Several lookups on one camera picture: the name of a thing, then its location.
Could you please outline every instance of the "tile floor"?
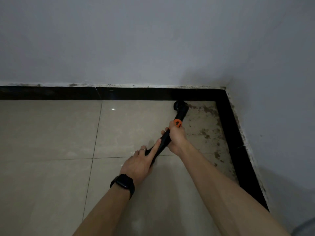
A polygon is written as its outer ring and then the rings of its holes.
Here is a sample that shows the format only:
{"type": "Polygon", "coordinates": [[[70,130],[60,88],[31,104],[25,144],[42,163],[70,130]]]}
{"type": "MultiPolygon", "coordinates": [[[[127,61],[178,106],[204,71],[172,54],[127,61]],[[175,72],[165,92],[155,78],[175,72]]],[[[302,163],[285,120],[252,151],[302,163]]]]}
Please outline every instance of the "tile floor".
{"type": "MultiPolygon", "coordinates": [[[[71,235],[173,101],[0,101],[0,235],[71,235]]],[[[187,138],[237,182],[215,102],[188,102],[187,138]]],[[[116,235],[220,235],[180,159],[165,149],[116,235]]]]}

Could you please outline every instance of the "person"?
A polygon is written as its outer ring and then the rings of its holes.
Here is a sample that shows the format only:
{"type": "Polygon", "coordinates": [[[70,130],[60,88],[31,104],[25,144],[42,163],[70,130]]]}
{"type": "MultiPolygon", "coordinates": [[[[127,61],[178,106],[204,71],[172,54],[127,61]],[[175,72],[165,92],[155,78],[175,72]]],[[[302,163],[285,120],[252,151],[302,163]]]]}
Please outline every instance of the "person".
{"type": "MultiPolygon", "coordinates": [[[[219,172],[186,138],[184,127],[169,124],[171,142],[168,148],[180,157],[189,172],[207,210],[223,236],[284,236],[284,228],[246,191],[219,172]]],[[[161,143],[157,140],[150,154],[145,146],[128,158],[120,174],[133,179],[135,189],[151,173],[150,164],[161,143]]],[[[118,183],[96,204],[73,234],[112,235],[128,204],[131,191],[118,183]]]]}

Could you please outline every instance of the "white wall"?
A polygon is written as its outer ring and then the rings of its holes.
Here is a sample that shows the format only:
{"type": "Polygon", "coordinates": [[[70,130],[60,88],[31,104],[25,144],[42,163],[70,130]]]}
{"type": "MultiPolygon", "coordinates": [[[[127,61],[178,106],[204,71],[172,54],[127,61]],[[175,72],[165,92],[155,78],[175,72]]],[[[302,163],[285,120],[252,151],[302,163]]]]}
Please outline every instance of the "white wall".
{"type": "Polygon", "coordinates": [[[291,231],[315,217],[315,0],[294,2],[265,39],[227,87],[271,210],[291,231]]]}
{"type": "Polygon", "coordinates": [[[0,0],[0,84],[225,86],[292,0],[0,0]]]}

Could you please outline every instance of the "hand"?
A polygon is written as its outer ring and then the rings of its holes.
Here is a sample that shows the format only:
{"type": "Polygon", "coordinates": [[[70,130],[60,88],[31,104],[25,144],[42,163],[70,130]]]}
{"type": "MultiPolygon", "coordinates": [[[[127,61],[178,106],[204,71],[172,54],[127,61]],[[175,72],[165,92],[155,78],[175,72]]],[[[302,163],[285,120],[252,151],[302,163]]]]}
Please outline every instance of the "hand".
{"type": "Polygon", "coordinates": [[[135,187],[137,187],[152,172],[150,165],[160,144],[161,139],[158,139],[147,156],[145,155],[145,150],[143,150],[147,149],[146,146],[141,146],[142,150],[135,151],[134,155],[125,161],[121,167],[120,174],[126,174],[132,178],[135,187]]]}
{"type": "Polygon", "coordinates": [[[171,152],[180,157],[180,150],[182,146],[187,143],[185,128],[178,128],[176,127],[174,121],[171,121],[169,123],[169,127],[165,128],[165,131],[167,131],[168,129],[170,129],[169,136],[172,140],[169,143],[168,148],[171,150],[171,152]]]}

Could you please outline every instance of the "black watch strap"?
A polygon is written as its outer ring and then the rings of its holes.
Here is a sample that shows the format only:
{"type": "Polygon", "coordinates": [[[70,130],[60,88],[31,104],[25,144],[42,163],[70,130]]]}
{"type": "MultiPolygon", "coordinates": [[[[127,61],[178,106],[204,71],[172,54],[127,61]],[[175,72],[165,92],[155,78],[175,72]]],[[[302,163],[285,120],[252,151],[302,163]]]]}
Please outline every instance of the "black watch strap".
{"type": "Polygon", "coordinates": [[[134,181],[132,178],[130,178],[126,174],[121,174],[119,176],[116,176],[115,179],[113,179],[110,187],[112,187],[114,183],[116,183],[117,185],[119,185],[120,187],[122,187],[124,189],[129,190],[130,191],[130,198],[129,199],[131,199],[132,195],[135,192],[135,185],[134,185],[134,181]]]}

